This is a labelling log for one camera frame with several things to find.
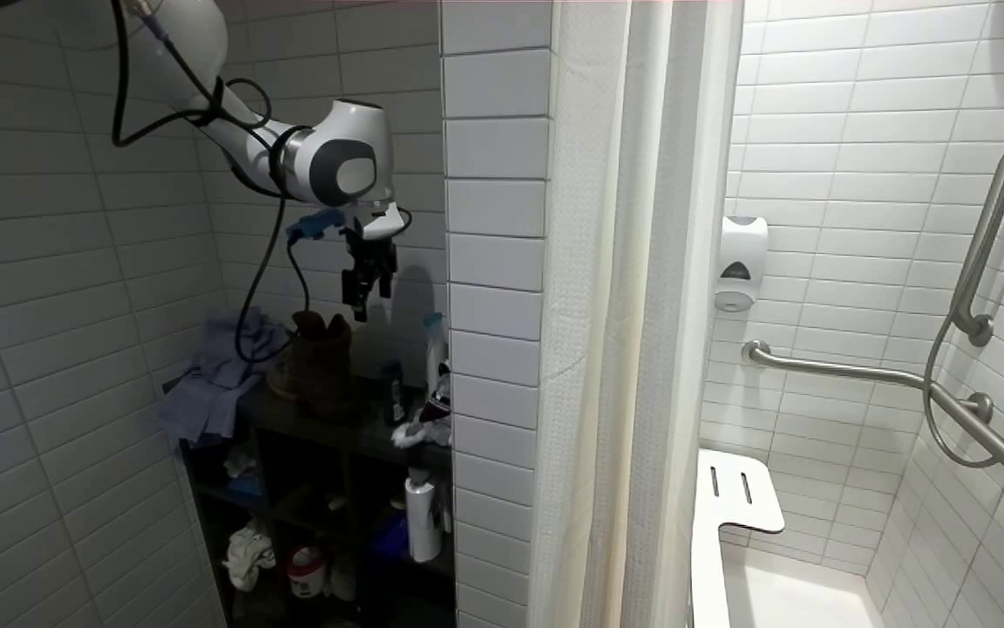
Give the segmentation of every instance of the shower wall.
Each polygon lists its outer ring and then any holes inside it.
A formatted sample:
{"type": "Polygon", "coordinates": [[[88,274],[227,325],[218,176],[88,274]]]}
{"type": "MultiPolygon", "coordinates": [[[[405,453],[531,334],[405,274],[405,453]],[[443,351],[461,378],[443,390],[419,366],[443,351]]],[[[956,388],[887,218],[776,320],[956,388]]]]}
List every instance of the shower wall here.
{"type": "Polygon", "coordinates": [[[526,626],[553,5],[446,0],[455,613],[526,626]]]}
{"type": "MultiPolygon", "coordinates": [[[[919,369],[1001,152],[1004,0],[748,0],[729,212],[772,242],[762,301],[714,320],[704,444],[765,458],[787,509],[729,544],[869,576],[887,626],[1004,626],[1004,474],[947,467],[913,390],[739,347],[919,369]]],[[[982,295],[1004,304],[1004,247],[982,295]]],[[[1004,415],[1004,309],[942,381],[1004,415]]]]}
{"type": "MultiPolygon", "coordinates": [[[[425,378],[425,331],[431,312],[446,312],[446,227],[443,227],[443,145],[439,145],[439,10],[431,0],[227,0],[227,77],[253,77],[282,121],[320,121],[330,99],[375,103],[391,116],[394,192],[411,209],[411,230],[398,238],[394,304],[368,309],[354,331],[354,366],[381,373],[399,360],[411,381],[425,378]]],[[[239,309],[266,252],[275,204],[246,192],[227,171],[218,152],[204,152],[210,206],[224,263],[227,312],[239,309]]],[[[318,206],[292,204],[288,220],[318,206]]],[[[344,242],[302,242],[297,258],[314,290],[314,312],[344,313],[338,274],[353,267],[344,242]]],[[[299,285],[277,247],[253,301],[288,320],[299,285]]]]}
{"type": "Polygon", "coordinates": [[[218,626],[154,423],[218,285],[196,140],[111,152],[54,18],[0,10],[0,626],[218,626]]]}

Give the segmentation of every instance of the metal grab bar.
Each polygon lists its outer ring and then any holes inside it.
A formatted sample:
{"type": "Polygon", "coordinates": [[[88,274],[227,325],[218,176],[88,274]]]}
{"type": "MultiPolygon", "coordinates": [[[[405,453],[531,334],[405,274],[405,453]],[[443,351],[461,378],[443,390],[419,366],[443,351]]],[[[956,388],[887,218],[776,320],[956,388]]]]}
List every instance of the metal grab bar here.
{"type": "MultiPolygon", "coordinates": [[[[907,369],[865,369],[843,363],[812,363],[812,360],[783,360],[772,355],[765,341],[747,341],[747,355],[762,366],[793,369],[793,373],[821,373],[821,378],[853,378],[853,381],[880,381],[923,390],[923,381],[907,369]]],[[[952,399],[942,383],[930,383],[930,399],[970,433],[982,452],[990,452],[1004,465],[1004,439],[978,423],[958,399],[952,399]]]]}
{"type": "Polygon", "coordinates": [[[1004,156],[995,161],[995,171],[990,177],[978,227],[975,227],[975,238],[970,242],[970,252],[956,284],[956,296],[952,296],[952,320],[962,334],[970,334],[971,347],[987,347],[992,334],[992,318],[971,313],[971,301],[978,295],[1001,225],[1004,225],[1004,156]]]}

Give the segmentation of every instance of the white bottle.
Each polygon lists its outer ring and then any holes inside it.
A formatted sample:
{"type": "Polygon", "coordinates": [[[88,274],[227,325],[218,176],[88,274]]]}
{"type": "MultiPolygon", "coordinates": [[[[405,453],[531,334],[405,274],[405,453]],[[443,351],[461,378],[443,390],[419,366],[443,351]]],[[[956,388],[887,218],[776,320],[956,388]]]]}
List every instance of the white bottle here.
{"type": "Polygon", "coordinates": [[[423,474],[405,480],[405,520],[407,520],[407,558],[435,561],[439,556],[439,526],[431,520],[435,484],[423,474]]]}

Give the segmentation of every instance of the clothing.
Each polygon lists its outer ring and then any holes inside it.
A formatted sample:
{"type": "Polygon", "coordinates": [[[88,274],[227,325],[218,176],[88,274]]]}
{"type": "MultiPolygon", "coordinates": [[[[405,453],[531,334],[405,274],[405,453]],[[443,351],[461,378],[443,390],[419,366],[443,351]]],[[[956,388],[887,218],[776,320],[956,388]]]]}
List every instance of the clothing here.
{"type": "MultiPolygon", "coordinates": [[[[168,388],[156,406],[163,439],[179,452],[180,444],[197,444],[210,437],[233,437],[235,403],[256,383],[273,360],[246,366],[233,353],[235,320],[204,320],[201,347],[190,366],[168,388]]],[[[267,355],[284,341],[284,331],[260,312],[244,320],[244,353],[267,355]]]]}

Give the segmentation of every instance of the shower curtain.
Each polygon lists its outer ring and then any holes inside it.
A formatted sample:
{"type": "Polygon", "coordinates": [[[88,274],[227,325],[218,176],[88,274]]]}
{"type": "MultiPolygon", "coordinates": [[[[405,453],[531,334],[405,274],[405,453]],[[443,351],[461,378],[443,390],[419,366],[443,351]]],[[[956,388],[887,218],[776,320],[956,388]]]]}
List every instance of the shower curtain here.
{"type": "Polygon", "coordinates": [[[742,5],[553,30],[531,628],[677,628],[742,5]]]}

